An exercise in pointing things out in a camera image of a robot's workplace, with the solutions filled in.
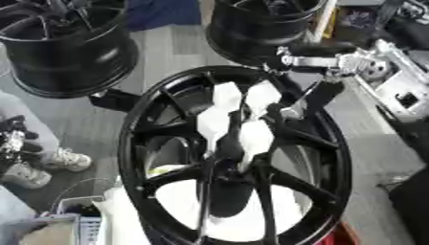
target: wheel rim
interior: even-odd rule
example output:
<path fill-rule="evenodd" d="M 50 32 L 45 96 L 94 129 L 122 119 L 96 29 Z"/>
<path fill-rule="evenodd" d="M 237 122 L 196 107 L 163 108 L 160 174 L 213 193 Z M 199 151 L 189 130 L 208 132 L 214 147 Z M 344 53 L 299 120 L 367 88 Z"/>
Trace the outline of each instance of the wheel rim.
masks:
<path fill-rule="evenodd" d="M 199 161 L 201 161 L 203 152 L 197 147 L 193 148 L 192 153 L 199 153 L 193 156 L 194 161 L 192 164 L 180 170 L 147 179 L 144 171 L 145 163 L 141 161 L 141 156 L 139 160 L 137 146 L 142 145 L 142 142 L 151 139 L 154 135 L 171 135 L 188 139 L 191 134 L 194 134 L 196 131 L 192 131 L 193 124 L 189 122 L 175 122 L 173 125 L 144 130 L 142 128 L 147 128 L 147 123 L 152 123 L 146 120 L 147 115 L 148 113 L 153 113 L 153 111 L 150 112 L 152 104 L 160 101 L 169 101 L 172 107 L 177 110 L 178 115 L 185 121 L 189 120 L 192 114 L 198 113 L 198 110 L 203 110 L 204 106 L 196 111 L 188 111 L 184 109 L 180 101 L 178 102 L 177 98 L 180 95 L 184 95 L 186 91 L 191 91 L 195 86 L 202 86 L 203 88 L 213 86 L 212 82 L 210 82 L 210 76 L 214 78 L 215 82 L 233 80 L 242 86 L 250 86 L 252 83 L 257 82 L 259 78 L 269 78 L 273 83 L 277 84 L 278 88 L 280 86 L 282 91 L 288 91 L 287 93 L 285 92 L 287 95 L 284 96 L 288 100 L 294 100 L 293 98 L 296 99 L 299 95 L 296 86 L 290 81 L 283 80 L 283 85 L 281 85 L 277 78 L 268 77 L 268 75 L 256 70 L 227 66 L 203 67 L 186 71 L 165 79 L 144 94 L 141 101 L 129 113 L 122 130 L 119 146 L 121 175 L 125 188 L 136 206 L 142 222 L 159 232 L 163 238 L 176 244 L 193 244 L 201 238 L 198 233 L 201 232 L 200 229 L 194 231 L 187 228 L 168 214 L 159 202 L 155 198 L 150 198 L 150 196 L 166 183 L 187 179 L 201 180 L 201 171 L 204 169 L 201 168 L 201 162 Z M 279 242 L 279 244 L 312 244 L 330 232 L 339 221 L 347 205 L 350 196 L 351 170 L 346 142 L 338 127 L 326 112 L 322 111 L 317 114 L 311 120 L 311 123 L 318 135 L 303 133 L 293 127 L 291 127 L 293 130 L 286 128 L 285 130 L 289 130 L 286 133 L 282 128 L 282 134 L 287 134 L 289 140 L 293 139 L 290 140 L 289 144 L 311 146 L 321 152 L 320 167 L 323 174 L 320 183 L 316 184 L 318 187 L 284 173 L 272 167 L 270 163 L 264 164 L 263 161 L 268 161 L 268 158 L 261 158 L 262 164 L 253 166 L 252 171 L 249 172 L 253 176 L 252 185 L 255 185 L 255 191 L 260 198 L 265 218 L 266 233 L 263 238 L 263 244 L 276 244 L 276 242 Z M 206 182 L 202 183 L 203 188 L 208 187 Z M 312 200 L 312 207 L 304 218 L 282 234 L 275 234 L 274 214 L 272 213 L 272 208 L 270 208 L 270 206 L 272 207 L 270 205 L 272 197 L 268 186 L 271 185 L 270 183 L 287 186 L 295 191 L 302 192 Z M 208 199 L 203 199 L 201 202 L 208 203 L 209 201 Z M 206 211 L 207 209 L 201 209 L 200 217 L 203 217 L 203 213 Z M 203 241 L 203 244 L 236 244 L 235 242 L 220 241 L 205 236 L 201 241 Z M 250 241 L 240 244 L 260 243 L 261 241 Z"/>
<path fill-rule="evenodd" d="M 0 41 L 15 82 L 31 94 L 56 99 L 84 97 L 117 84 L 131 73 L 139 54 L 124 14 L 124 0 L 0 4 Z"/>

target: robotic arm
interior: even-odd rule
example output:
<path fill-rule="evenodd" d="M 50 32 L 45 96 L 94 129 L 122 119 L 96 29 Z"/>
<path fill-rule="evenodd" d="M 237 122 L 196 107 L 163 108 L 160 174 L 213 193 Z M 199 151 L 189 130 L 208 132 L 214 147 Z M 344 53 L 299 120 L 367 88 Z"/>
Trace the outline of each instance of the robotic arm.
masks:
<path fill-rule="evenodd" d="M 331 57 L 294 56 L 280 47 L 278 57 L 280 62 L 268 62 L 264 70 L 277 75 L 292 70 L 325 76 L 290 107 L 271 106 L 272 113 L 280 112 L 283 119 L 299 119 L 328 104 L 343 91 L 344 78 L 354 78 L 382 109 L 400 122 L 412 123 L 429 115 L 429 74 L 393 43 L 379 39 L 369 50 L 357 48 L 352 53 Z"/>

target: person's leg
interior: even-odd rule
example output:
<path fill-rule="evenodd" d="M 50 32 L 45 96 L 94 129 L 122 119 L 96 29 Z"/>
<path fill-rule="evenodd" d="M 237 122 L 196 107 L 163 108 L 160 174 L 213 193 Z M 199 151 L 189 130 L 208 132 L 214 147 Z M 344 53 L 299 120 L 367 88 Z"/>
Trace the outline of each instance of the person's leg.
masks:
<path fill-rule="evenodd" d="M 39 154 L 42 167 L 77 172 L 91 166 L 90 157 L 59 147 L 59 140 L 51 129 L 20 98 L 0 90 L 0 121 L 19 115 L 26 118 L 25 124 L 29 131 L 39 135 L 34 143 L 43 147 Z M 24 162 L 16 163 L 6 171 L 3 178 L 0 178 L 1 181 L 12 182 L 28 189 L 42 188 L 49 183 L 50 179 L 49 173 L 35 169 Z"/>
<path fill-rule="evenodd" d="M 59 148 L 59 140 L 51 129 L 43 123 L 20 98 L 0 90 L 0 119 L 23 115 L 27 128 L 39 135 L 34 142 L 43 147 L 41 162 L 50 161 Z"/>

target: gray floor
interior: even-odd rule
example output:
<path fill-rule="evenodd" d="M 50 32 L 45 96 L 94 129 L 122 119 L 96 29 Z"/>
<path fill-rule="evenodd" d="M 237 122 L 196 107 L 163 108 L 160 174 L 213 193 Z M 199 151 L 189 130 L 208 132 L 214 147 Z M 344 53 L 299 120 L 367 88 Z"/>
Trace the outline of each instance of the gray floor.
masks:
<path fill-rule="evenodd" d="M 165 27 L 135 33 L 141 59 L 134 73 L 121 87 L 141 93 L 168 75 L 201 65 L 229 64 L 204 40 L 201 27 Z M 117 174 L 116 142 L 124 114 L 90 105 L 87 99 L 44 100 L 18 89 L 9 76 L 0 78 L 0 89 L 22 98 L 56 132 L 63 145 L 91 155 L 95 166 L 79 175 L 59 172 L 46 189 L 22 191 L 12 188 L 38 210 L 47 210 L 66 188 L 87 178 L 109 178 Z M 353 194 L 345 220 L 364 245 L 413 244 L 391 208 L 385 192 L 375 187 L 386 172 L 414 172 L 423 167 L 412 149 L 406 146 L 374 111 L 369 99 L 350 86 L 329 107 L 340 124 L 352 153 Z M 86 183 L 65 196 L 99 194 L 107 184 Z"/>

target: black alloy wheel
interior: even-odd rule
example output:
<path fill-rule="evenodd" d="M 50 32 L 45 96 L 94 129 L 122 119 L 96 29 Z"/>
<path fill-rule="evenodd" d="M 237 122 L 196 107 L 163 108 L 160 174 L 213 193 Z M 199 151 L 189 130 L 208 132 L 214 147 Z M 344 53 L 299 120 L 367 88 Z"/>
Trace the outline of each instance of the black alloy wheel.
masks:
<path fill-rule="evenodd" d="M 236 151 L 225 150 L 236 146 L 234 140 L 226 140 L 228 136 L 218 144 L 218 154 L 209 159 L 203 158 L 205 142 L 196 131 L 195 116 L 211 106 L 214 85 L 233 81 L 245 94 L 250 86 L 263 79 L 269 79 L 282 92 L 284 105 L 292 103 L 302 93 L 288 78 L 272 77 L 258 70 L 233 66 L 201 67 L 159 82 L 143 94 L 126 117 L 119 143 L 119 165 L 124 186 L 144 228 L 155 231 L 166 244 L 314 244 L 339 222 L 350 197 L 351 161 L 340 129 L 325 110 L 299 122 L 277 123 L 267 119 L 276 137 L 275 142 L 270 152 L 260 155 L 244 174 L 237 172 L 239 156 L 234 154 Z M 246 114 L 245 109 L 238 113 Z M 241 120 L 233 120 L 230 131 L 234 131 L 234 124 L 239 126 L 241 123 Z M 183 140 L 189 149 L 185 157 L 186 166 L 149 178 L 147 170 L 152 154 L 160 150 L 160 142 L 171 138 Z M 297 177 L 273 166 L 273 152 L 283 146 L 316 152 L 317 160 L 306 163 L 302 168 L 310 172 L 307 174 L 309 178 Z M 174 218 L 155 197 L 155 192 L 164 185 L 192 179 L 196 180 L 200 190 L 196 230 Z M 222 188 L 225 183 L 228 188 L 242 185 L 244 194 L 239 197 L 243 199 L 239 202 L 241 205 L 246 205 L 249 198 L 246 192 L 248 187 L 257 193 L 265 219 L 262 240 L 235 243 L 206 236 L 204 224 L 208 215 L 221 213 L 215 209 L 228 210 L 225 205 L 222 208 L 214 205 L 216 198 L 228 195 L 228 191 Z M 304 218 L 279 234 L 275 225 L 271 185 L 288 187 L 311 200 Z M 227 202 L 232 207 L 228 211 L 230 215 L 226 216 L 242 209 L 237 207 L 236 201 Z"/>
<path fill-rule="evenodd" d="M 115 85 L 138 59 L 124 17 L 125 0 L 2 1 L 0 42 L 14 80 L 31 94 L 56 99 Z"/>

